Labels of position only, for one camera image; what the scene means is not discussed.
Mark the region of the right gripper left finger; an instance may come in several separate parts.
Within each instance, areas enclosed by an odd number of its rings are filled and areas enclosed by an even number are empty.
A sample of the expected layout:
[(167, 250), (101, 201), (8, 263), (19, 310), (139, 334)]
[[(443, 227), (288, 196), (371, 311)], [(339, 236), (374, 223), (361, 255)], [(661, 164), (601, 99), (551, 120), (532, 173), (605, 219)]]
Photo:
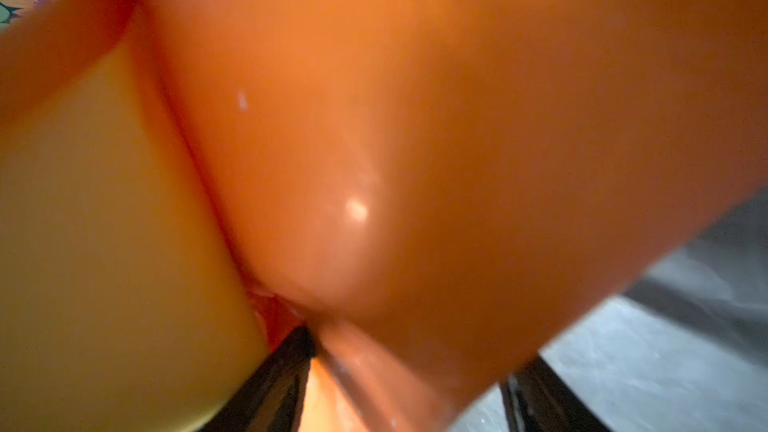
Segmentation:
[(200, 431), (298, 431), (315, 355), (308, 328), (295, 328)]

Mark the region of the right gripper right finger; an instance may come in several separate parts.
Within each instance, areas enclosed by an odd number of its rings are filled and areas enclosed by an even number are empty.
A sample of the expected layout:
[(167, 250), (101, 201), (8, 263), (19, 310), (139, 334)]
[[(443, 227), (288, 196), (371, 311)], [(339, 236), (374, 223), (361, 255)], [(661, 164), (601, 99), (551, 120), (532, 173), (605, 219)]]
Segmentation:
[(500, 381), (499, 390), (511, 431), (609, 431), (541, 356)]

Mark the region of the yellow orange wrapping paper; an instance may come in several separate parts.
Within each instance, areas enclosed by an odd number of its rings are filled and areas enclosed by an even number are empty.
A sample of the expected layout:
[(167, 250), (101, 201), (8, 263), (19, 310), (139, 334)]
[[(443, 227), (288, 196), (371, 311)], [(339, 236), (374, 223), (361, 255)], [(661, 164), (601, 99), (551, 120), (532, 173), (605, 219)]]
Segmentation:
[(767, 0), (48, 0), (1, 33), (1, 423), (441, 431), (767, 183)]

